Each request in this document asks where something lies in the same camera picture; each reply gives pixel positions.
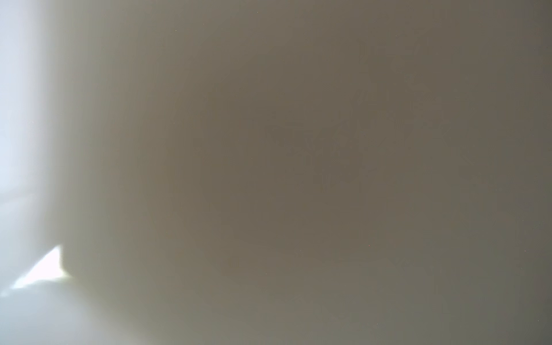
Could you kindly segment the white mug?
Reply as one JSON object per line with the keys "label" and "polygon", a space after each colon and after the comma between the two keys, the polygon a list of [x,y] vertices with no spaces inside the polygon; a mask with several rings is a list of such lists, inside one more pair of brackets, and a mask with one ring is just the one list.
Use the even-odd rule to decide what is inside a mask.
{"label": "white mug", "polygon": [[43,1],[49,235],[156,344],[550,344],[550,1]]}

